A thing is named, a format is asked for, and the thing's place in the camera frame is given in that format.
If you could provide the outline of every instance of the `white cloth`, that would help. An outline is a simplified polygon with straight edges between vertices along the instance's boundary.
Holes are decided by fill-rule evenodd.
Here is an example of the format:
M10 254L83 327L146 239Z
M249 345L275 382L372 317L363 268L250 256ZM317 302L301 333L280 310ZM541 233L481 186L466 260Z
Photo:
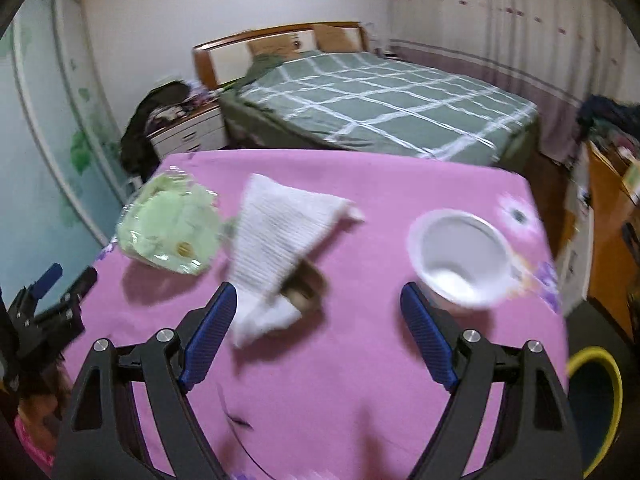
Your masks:
M300 319L300 311L278 294L280 287L343 216L363 220L347 199L282 186L252 174L242 199L228 276L238 292L231 323L236 347Z

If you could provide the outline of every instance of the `curtain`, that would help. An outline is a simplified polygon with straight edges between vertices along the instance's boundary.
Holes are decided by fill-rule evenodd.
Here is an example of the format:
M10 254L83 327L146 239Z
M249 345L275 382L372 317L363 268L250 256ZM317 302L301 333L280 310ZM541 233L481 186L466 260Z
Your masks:
M487 81L529 99L540 150L562 162L590 94L616 96L628 31L609 0L392 0L402 58Z

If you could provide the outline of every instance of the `white plastic cup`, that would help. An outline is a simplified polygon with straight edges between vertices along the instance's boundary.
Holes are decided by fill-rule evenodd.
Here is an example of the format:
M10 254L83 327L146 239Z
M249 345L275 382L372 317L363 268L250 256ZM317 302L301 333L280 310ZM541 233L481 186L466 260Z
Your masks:
M438 209L416 219L407 249L418 285L452 314L495 307L513 283L509 243L489 222L465 211Z

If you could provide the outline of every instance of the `silver bolt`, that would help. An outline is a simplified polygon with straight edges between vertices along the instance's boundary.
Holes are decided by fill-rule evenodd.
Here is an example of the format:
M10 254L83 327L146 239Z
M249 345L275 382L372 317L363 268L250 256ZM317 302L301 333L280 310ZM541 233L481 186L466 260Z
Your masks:
M542 343L540 341L527 341L527 348L531 350L534 354L539 354L543 350Z
M94 350L96 352L104 352L107 348L109 348L109 341L106 339L98 339L98 341L94 343Z
M161 343L167 343L174 338L174 331L170 328L163 328L160 332L156 334L156 339L158 339Z
M462 337L465 338L465 341L469 341L470 343L477 343L480 341L481 335L477 330L465 330L462 333Z

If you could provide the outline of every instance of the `green plastic bag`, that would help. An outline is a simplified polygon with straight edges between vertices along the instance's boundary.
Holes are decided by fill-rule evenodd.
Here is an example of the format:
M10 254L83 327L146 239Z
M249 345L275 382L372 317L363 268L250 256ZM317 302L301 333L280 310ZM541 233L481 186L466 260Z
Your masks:
M172 166L123 209L116 228L122 252L154 267L199 274L220 246L218 196Z

